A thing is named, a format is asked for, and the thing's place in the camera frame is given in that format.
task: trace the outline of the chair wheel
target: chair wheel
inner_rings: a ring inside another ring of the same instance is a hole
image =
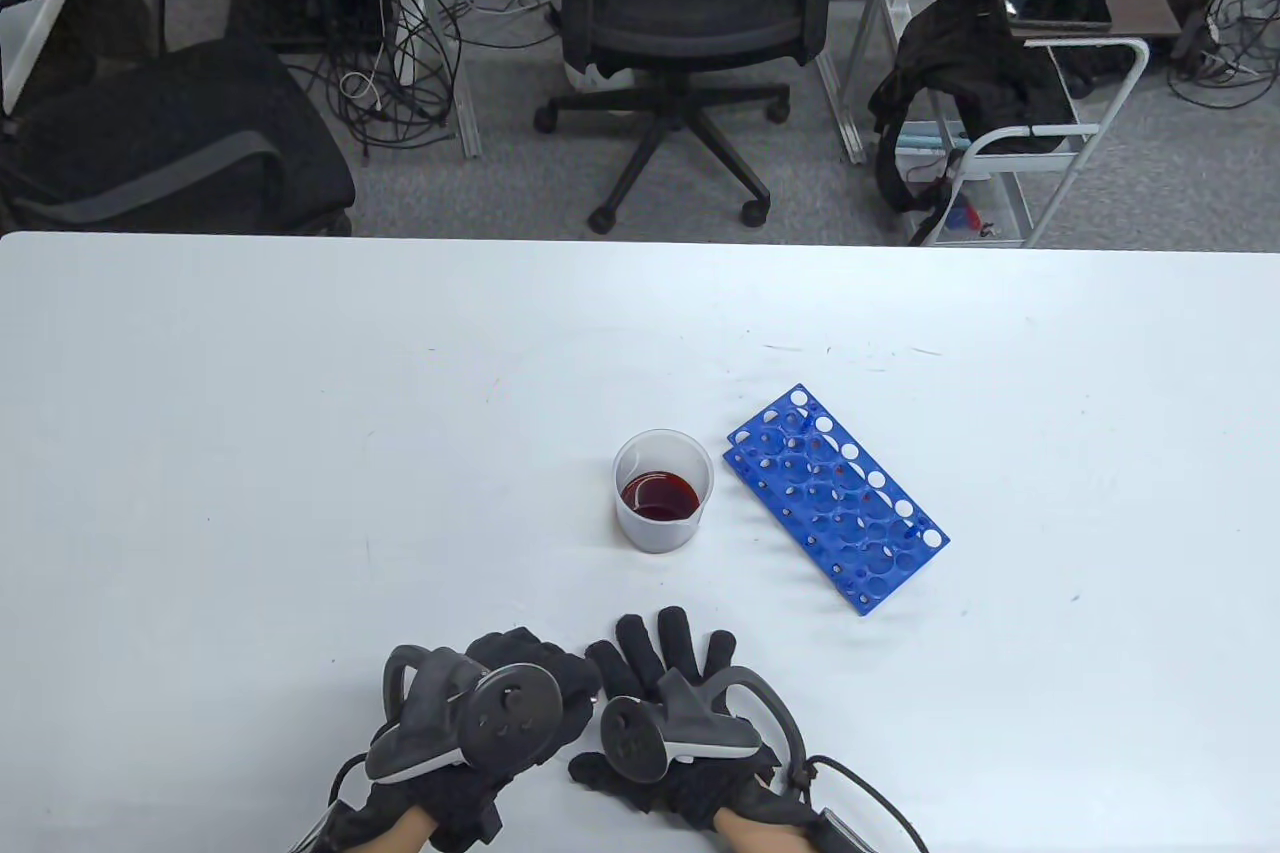
[[[534,129],[538,132],[556,132],[556,122],[559,119],[558,109],[547,104],[534,113]]]
[[[764,225],[764,220],[769,218],[769,201],[768,200],[748,200],[742,204],[742,215],[740,216],[742,225],[749,225],[753,229]]]
[[[618,214],[613,213],[612,209],[604,207],[599,207],[594,214],[586,218],[586,225],[591,227],[591,232],[599,233],[599,236],[604,236],[607,232],[612,231],[612,228],[617,225],[617,222]]]
[[[791,117],[791,100],[776,99],[764,108],[764,118],[771,123],[785,123]]]

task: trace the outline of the vr controller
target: vr controller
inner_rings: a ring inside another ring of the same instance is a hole
[[[559,684],[540,666],[488,670],[448,647],[402,646],[383,669],[383,711],[387,726],[369,748],[365,775],[389,784],[457,763],[516,775],[550,743],[563,706]]]

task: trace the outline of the white table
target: white table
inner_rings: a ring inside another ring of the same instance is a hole
[[[934,853],[1274,850],[1277,292],[1248,255],[8,237],[4,847],[283,853],[396,643],[684,603]],[[800,379],[954,538],[867,619],[724,466],[676,553],[609,519],[628,435],[718,453]],[[495,850],[707,848],[567,756]]]

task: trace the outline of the wrist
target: wrist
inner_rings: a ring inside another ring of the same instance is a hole
[[[760,824],[735,813],[732,809],[719,809],[712,820],[716,833],[739,853],[744,850],[790,849],[796,841],[804,841],[804,830],[799,826],[781,824]]]
[[[348,853],[417,853],[431,839],[436,822],[421,807],[407,808],[396,825],[379,839],[353,847]]]

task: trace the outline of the chair base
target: chair base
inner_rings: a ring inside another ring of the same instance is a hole
[[[791,114],[791,88],[787,85],[728,86],[728,88],[691,88],[689,76],[672,73],[662,76],[659,85],[631,90],[603,90],[599,93],[573,93],[553,97],[534,113],[534,127],[544,134],[556,131],[562,109],[573,111],[631,111],[652,113],[653,123],[645,131],[631,161],[622,170],[612,193],[589,216],[586,225],[604,234],[616,225],[618,207],[635,186],[640,172],[657,152],[668,132],[690,129],[707,149],[741,181],[753,199],[742,205],[744,225],[764,225],[769,216],[769,190],[760,182],[718,126],[707,115],[708,108],[726,108],[736,102],[768,102],[765,117],[773,123],[785,123]]]

